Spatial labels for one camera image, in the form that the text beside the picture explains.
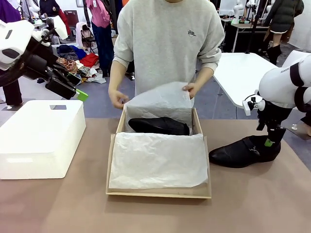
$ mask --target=red garment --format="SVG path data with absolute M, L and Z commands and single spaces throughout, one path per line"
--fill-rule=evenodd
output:
M 82 63 L 85 67 L 92 68 L 96 62 L 99 60 L 99 56 L 95 55 L 94 53 L 91 53 L 87 55 L 85 58 L 80 60 L 80 63 Z
M 62 19 L 62 21 L 64 22 L 65 26 L 66 26 L 66 30 L 67 30 L 67 34 L 70 35 L 70 27 L 68 25 L 68 20 L 66 15 L 64 14 L 64 12 L 59 9 L 58 15 L 60 16 L 60 18 Z

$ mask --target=blue pants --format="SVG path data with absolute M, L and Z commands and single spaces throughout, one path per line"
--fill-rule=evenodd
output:
M 114 57 L 113 44 L 111 39 L 111 26 L 110 24 L 106 27 L 97 27 L 92 23 L 92 29 L 95 36 L 98 55 L 99 65 L 103 74 L 110 73 L 112 60 Z

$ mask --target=open cardboard box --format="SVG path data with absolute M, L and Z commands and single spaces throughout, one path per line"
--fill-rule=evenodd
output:
M 194 108 L 192 110 L 192 130 L 193 134 L 202 132 L 199 117 Z M 125 111 L 122 112 L 119 125 L 116 133 L 125 131 Z M 164 198 L 194 198 L 194 199 L 210 199 L 211 198 L 211 178 L 208 160 L 207 140 L 204 138 L 206 159 L 207 159 L 207 174 L 208 182 L 202 183 L 192 188 L 160 188 L 160 189 L 111 189 L 109 188 L 111 163 L 113 156 L 113 147 L 115 144 L 115 134 L 111 135 L 109 158 L 108 158 L 108 170 L 107 170 L 107 183 L 106 194 L 107 195 L 123 195 L 123 196 L 143 196 L 143 197 L 164 197 Z

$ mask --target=gray sweatshirt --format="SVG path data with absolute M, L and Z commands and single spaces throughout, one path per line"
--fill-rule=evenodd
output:
M 208 0 L 130 0 L 118 19 L 115 58 L 135 62 L 136 94 L 159 85 L 193 82 L 197 59 L 217 68 L 224 30 Z

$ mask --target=black puffer jacket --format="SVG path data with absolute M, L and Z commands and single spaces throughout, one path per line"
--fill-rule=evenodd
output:
M 302 0 L 276 0 L 265 21 L 265 26 L 271 22 L 271 31 L 283 33 L 290 29 L 294 17 L 302 14 L 303 9 Z

